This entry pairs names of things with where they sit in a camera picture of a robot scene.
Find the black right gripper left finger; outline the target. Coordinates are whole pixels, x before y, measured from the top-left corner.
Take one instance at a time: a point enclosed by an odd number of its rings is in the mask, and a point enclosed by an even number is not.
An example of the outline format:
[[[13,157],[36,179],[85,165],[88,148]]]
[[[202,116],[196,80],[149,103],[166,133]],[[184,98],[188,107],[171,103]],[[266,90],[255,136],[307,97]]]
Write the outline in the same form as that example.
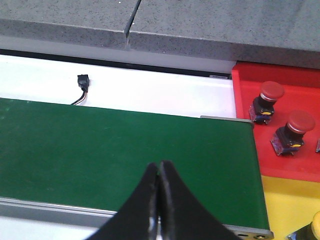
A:
[[[118,212],[89,240],[155,240],[158,233],[158,168],[147,165],[143,176]]]

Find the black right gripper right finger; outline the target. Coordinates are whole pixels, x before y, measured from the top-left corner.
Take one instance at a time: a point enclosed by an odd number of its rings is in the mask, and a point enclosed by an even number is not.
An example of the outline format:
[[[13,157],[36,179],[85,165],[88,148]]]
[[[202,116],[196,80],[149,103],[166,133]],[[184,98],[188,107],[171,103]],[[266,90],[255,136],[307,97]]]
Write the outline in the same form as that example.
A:
[[[238,240],[196,199],[174,164],[159,166],[161,236],[164,240]]]

